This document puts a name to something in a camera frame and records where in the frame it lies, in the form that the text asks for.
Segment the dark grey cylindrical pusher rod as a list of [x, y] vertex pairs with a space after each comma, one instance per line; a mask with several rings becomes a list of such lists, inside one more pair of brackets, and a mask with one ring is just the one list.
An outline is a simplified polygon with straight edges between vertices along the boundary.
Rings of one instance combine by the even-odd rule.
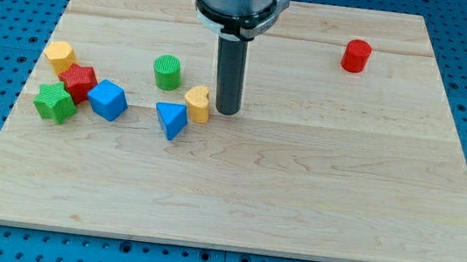
[[241, 109], [248, 45], [219, 37], [217, 46], [216, 109], [231, 116]]

